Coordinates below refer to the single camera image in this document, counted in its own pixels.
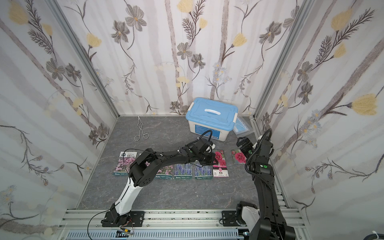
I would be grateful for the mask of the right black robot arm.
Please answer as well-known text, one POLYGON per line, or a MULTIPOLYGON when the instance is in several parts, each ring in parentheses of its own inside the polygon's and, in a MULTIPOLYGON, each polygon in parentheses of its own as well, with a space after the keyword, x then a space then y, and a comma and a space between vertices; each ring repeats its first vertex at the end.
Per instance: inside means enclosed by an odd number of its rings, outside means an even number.
POLYGON ((249 203, 240 203, 240 224, 249 229, 249 240, 295 240, 293 227, 285 220, 275 189, 275 172, 269 164, 274 149, 271 142, 272 129, 268 129, 253 144, 248 138, 238 138, 237 146, 246 157, 245 170, 252 176, 257 190, 259 208, 249 203))

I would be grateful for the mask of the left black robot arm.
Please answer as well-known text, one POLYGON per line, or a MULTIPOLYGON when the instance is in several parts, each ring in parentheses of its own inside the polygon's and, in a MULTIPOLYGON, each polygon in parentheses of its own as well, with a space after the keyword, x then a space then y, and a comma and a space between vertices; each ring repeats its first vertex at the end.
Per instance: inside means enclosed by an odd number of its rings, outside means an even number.
POLYGON ((132 206, 143 187, 149 185, 162 168, 177 164, 199 163, 199 167, 217 164, 214 143, 211 141, 212 130, 205 131, 196 140, 175 151, 156 152, 151 148, 130 165, 127 184, 119 198, 106 211, 101 221, 103 227, 122 227, 133 224, 132 206))

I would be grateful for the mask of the lavender seed packet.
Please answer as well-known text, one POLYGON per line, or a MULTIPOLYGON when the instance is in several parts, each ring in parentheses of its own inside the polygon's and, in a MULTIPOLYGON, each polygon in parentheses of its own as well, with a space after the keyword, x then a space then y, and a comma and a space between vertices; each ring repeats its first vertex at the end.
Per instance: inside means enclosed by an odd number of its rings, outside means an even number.
POLYGON ((195 161, 195 179, 196 180, 211 180, 213 179, 213 166, 203 166, 199 161, 195 161))
POLYGON ((190 180, 193 178, 191 164, 176 164, 174 166, 174 178, 176 180, 190 180))

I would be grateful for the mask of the hollyhock pink flower packet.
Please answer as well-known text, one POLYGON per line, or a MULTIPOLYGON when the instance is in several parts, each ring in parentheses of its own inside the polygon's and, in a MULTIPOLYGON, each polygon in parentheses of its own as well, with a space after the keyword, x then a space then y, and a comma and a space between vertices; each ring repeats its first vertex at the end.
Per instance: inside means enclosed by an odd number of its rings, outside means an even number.
POLYGON ((240 149, 231 150, 231 156, 234 164, 245 164, 247 158, 240 149))

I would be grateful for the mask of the pink back seed packet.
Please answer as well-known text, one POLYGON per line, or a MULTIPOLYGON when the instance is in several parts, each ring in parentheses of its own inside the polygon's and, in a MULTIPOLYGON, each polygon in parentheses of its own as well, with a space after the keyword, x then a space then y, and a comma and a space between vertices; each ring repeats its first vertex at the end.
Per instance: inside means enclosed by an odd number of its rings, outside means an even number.
POLYGON ((214 178, 229 177, 227 162, 226 162, 223 150, 216 150, 215 151, 215 160, 218 162, 218 164, 213 165, 214 178))

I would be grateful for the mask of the pink phlox seed packet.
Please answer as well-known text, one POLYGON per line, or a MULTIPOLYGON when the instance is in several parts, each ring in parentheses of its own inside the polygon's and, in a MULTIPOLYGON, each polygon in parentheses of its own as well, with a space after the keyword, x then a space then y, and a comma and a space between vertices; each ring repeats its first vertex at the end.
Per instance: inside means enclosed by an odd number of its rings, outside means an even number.
POLYGON ((173 169, 174 169, 173 165, 160 168, 156 174, 156 179, 172 180, 173 179, 173 169))

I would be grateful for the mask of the purple flower seed packet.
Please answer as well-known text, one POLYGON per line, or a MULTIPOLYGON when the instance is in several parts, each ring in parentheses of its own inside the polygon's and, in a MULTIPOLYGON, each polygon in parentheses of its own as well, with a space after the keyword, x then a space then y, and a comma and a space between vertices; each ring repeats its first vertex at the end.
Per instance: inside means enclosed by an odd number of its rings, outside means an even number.
POLYGON ((120 152, 118 164, 113 171, 114 176, 127 176, 130 165, 136 160, 137 152, 120 152))

